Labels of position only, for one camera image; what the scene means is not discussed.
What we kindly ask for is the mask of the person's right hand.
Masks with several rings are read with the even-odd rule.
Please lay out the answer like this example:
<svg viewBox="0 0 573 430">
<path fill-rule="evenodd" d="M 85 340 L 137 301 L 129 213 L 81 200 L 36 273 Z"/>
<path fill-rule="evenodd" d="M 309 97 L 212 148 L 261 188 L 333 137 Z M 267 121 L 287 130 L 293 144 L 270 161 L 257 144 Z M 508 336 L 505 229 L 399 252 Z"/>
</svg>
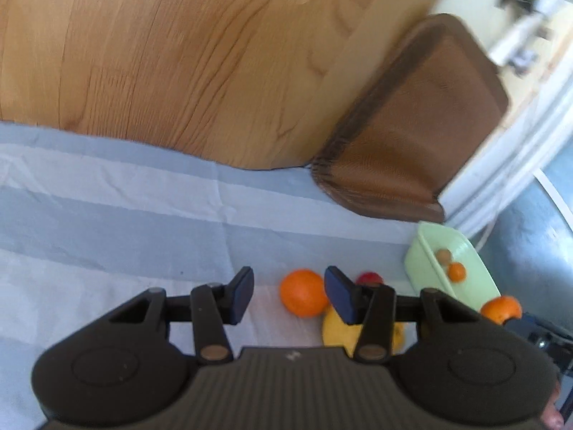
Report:
<svg viewBox="0 0 573 430">
<path fill-rule="evenodd" d="M 549 430 L 561 430 L 564 426 L 563 416 L 555 405 L 558 401 L 560 391 L 560 382 L 556 382 L 550 400 L 548 401 L 540 417 L 545 427 Z"/>
</svg>

